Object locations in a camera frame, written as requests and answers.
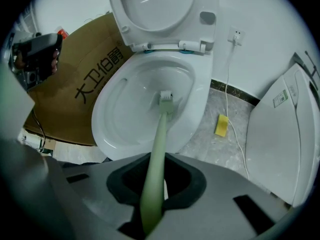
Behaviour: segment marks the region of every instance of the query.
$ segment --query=electrical outlet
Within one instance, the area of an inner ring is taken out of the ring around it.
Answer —
[[[234,36],[237,36],[236,42],[237,42],[237,44],[239,46],[241,46],[242,43],[243,43],[245,35],[246,35],[246,32],[244,32],[243,30],[238,29],[238,28],[236,28],[234,26],[231,26],[230,30],[229,30],[229,35],[228,35],[228,41],[229,42],[233,42],[234,41]]]

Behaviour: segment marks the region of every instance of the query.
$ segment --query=cardboard box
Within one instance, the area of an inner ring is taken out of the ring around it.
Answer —
[[[91,130],[95,101],[132,54],[122,40],[112,13],[87,23],[63,40],[57,72],[29,92],[46,136],[95,145]],[[31,114],[24,128],[41,134]]]

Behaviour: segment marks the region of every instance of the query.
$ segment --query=toilet brush handle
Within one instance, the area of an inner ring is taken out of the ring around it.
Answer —
[[[160,116],[140,198],[141,221],[143,231],[146,235],[155,228],[162,218],[167,115],[168,113],[164,112]]]

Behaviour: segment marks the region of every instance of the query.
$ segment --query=toilet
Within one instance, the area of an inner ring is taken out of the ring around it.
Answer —
[[[197,130],[213,70],[219,0],[110,0],[125,45],[135,54],[100,92],[92,134],[111,160],[151,152],[160,91],[172,91],[166,151],[178,152]]]

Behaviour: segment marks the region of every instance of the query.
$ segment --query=wall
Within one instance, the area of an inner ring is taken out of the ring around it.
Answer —
[[[230,26],[246,32],[243,45],[234,52],[229,68],[229,84],[259,99],[286,69],[295,51],[307,50],[320,67],[320,55],[308,27],[287,0],[220,0],[216,39],[213,47],[212,78],[227,80],[227,42]],[[320,78],[316,74],[316,83]]]
[[[307,26],[287,0],[220,0],[212,78],[227,80],[226,62],[232,44],[230,26],[246,32],[230,65],[229,84],[257,98],[288,68],[295,51],[307,50],[320,67],[320,55]],[[72,33],[111,10],[109,0],[35,0],[35,15],[44,34],[62,26]]]

